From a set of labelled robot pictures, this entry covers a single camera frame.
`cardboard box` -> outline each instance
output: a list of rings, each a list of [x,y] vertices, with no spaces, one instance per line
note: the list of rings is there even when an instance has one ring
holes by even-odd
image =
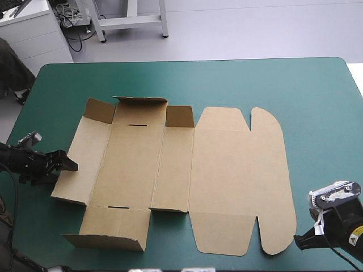
[[[293,240],[296,215],[282,130],[266,110],[190,106],[164,98],[89,99],[52,197],[86,205],[79,247],[145,251],[150,210],[187,211],[198,250],[244,255],[258,217],[263,250]]]

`cardboard panel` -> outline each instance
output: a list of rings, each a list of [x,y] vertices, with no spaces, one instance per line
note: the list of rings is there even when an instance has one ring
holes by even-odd
[[[255,216],[189,212],[198,250],[203,253],[245,255]]]
[[[91,206],[151,205],[164,127],[113,125]]]
[[[191,127],[165,128],[151,209],[188,211],[193,135]]]
[[[109,124],[81,118],[68,152],[79,170],[62,171],[52,197],[88,205],[110,132]]]
[[[84,116],[92,120],[112,124],[114,112],[114,105],[97,99],[89,98],[86,104]]]
[[[71,244],[78,248],[126,249],[144,251],[137,240],[105,235],[62,234]]]
[[[165,126],[193,128],[194,117],[191,106],[168,106]]]
[[[205,213],[258,216],[262,247],[268,254],[277,254],[292,242],[296,231],[282,131],[266,110],[252,110],[252,131],[243,130],[243,119],[238,122],[237,113],[208,108],[196,126],[189,196],[192,224],[206,220]],[[216,229],[223,229],[224,223],[214,224],[220,224]],[[212,233],[195,232],[197,245],[213,241]],[[246,234],[230,233],[244,241],[244,247],[248,246]],[[204,250],[225,252],[222,244]]]
[[[121,99],[116,108],[113,124],[164,127],[166,106],[165,99]]]

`cardboard side wall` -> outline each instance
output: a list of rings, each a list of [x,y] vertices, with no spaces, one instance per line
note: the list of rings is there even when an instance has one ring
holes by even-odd
[[[68,152],[79,170],[62,171],[52,197],[88,205],[110,132],[109,124],[81,118]]]

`white metal stand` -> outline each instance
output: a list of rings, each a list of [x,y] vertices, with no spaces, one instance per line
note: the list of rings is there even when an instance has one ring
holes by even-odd
[[[123,18],[100,18],[100,14],[95,0],[86,0],[90,16],[95,26],[98,39],[105,43],[105,30],[137,28],[143,26],[162,26],[163,37],[169,37],[168,26],[166,22],[166,9],[164,0],[159,0],[160,15],[137,16],[137,0],[128,0],[127,17]]]

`cardboard tab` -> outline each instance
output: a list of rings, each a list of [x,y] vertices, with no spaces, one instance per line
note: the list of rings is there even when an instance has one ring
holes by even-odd
[[[250,131],[242,112],[236,108],[206,107],[196,128]]]
[[[203,253],[245,255],[255,216],[189,212],[198,250]]]
[[[86,104],[84,116],[107,124],[112,124],[115,106],[109,103],[89,98]]]
[[[176,128],[193,128],[194,117],[191,106],[168,106],[166,108],[165,126]]]

